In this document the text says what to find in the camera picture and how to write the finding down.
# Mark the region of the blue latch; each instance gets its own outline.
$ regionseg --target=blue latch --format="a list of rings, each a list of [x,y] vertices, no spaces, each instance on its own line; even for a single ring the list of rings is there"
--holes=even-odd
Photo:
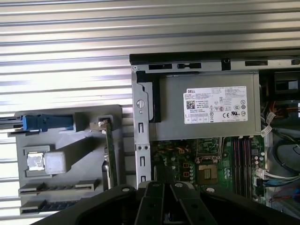
[[[23,130],[40,130],[46,132],[51,128],[66,128],[67,130],[73,129],[73,116],[72,115],[26,115],[22,116]]]

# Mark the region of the white wire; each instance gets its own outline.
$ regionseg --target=white wire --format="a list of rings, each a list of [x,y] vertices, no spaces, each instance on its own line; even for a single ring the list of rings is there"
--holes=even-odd
[[[293,177],[282,177],[282,176],[277,176],[277,175],[271,174],[271,173],[269,173],[269,172],[267,172],[267,171],[265,171],[265,174],[266,174],[268,177],[277,178],[277,179],[283,179],[283,180],[292,180],[292,179],[300,178],[300,175],[298,175],[298,176],[293,176]]]
[[[294,181],[296,181],[298,179],[300,179],[300,177],[297,177],[297,178],[292,179],[292,180],[276,180],[276,179],[273,179],[273,180],[278,181],[280,183],[289,183],[289,182],[294,182]]]

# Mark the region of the screw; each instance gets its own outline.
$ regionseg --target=screw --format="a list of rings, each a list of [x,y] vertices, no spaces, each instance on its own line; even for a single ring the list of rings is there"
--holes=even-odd
[[[212,187],[208,187],[206,189],[207,192],[210,192],[210,193],[214,193],[215,192],[215,189],[213,189]]]
[[[176,183],[175,186],[178,187],[178,188],[182,188],[182,187],[183,187],[183,184],[181,184],[181,183]]]

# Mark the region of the motherboard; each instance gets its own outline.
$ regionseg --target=motherboard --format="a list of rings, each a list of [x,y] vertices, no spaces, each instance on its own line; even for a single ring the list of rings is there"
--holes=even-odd
[[[190,182],[196,189],[220,185],[265,203],[264,188],[255,182],[256,170],[265,166],[260,136],[159,141],[151,149],[152,166],[171,167],[177,181]]]

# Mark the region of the power supply label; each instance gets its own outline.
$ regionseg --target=power supply label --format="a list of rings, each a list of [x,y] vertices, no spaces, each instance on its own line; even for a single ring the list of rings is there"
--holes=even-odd
[[[187,89],[183,104],[185,124],[248,121],[245,86]]]

